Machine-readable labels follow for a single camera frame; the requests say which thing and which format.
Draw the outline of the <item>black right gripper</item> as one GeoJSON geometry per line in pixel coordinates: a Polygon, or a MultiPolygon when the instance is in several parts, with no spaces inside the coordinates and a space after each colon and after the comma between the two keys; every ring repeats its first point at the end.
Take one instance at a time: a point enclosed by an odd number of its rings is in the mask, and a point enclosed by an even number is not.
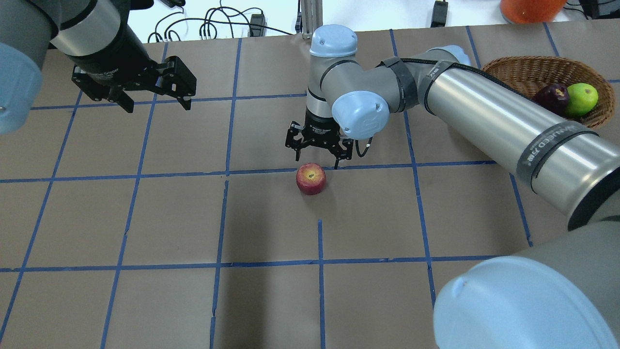
{"type": "Polygon", "coordinates": [[[297,162],[300,161],[301,151],[308,146],[332,151],[335,157],[333,169],[336,170],[341,161],[352,158],[354,146],[354,141],[343,137],[340,129],[334,118],[318,116],[306,109],[303,125],[291,121],[286,133],[285,146],[296,152],[297,162]]]}

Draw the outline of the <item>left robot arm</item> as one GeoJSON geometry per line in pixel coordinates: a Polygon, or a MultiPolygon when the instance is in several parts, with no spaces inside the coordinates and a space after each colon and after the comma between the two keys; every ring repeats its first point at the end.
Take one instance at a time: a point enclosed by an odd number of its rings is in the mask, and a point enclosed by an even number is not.
{"type": "Polygon", "coordinates": [[[175,98],[190,110],[197,79],[179,57],[152,60],[128,25],[152,0],[3,0],[0,3],[0,132],[21,128],[39,95],[47,49],[75,65],[71,80],[93,101],[132,113],[129,91],[175,98]]]}

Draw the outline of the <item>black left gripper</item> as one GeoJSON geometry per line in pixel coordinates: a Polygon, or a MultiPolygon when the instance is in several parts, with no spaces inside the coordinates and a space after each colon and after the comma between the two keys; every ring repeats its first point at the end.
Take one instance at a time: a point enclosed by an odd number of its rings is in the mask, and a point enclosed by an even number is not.
{"type": "Polygon", "coordinates": [[[192,71],[177,56],[163,63],[152,60],[130,27],[120,27],[101,51],[72,61],[72,81],[93,101],[116,103],[133,113],[135,102],[127,92],[149,91],[175,98],[185,111],[192,108],[197,88],[192,71]]]}

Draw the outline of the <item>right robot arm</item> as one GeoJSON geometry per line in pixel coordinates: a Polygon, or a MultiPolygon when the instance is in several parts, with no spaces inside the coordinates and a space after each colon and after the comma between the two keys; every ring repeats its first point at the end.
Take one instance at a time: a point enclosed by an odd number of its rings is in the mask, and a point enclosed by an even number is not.
{"type": "Polygon", "coordinates": [[[285,145],[347,159],[391,113],[422,105],[568,217],[556,240],[483,261],[434,303],[441,349],[619,347],[619,148],[470,66],[459,46],[364,71],[358,38],[319,27],[310,45],[304,125],[285,145]]]}

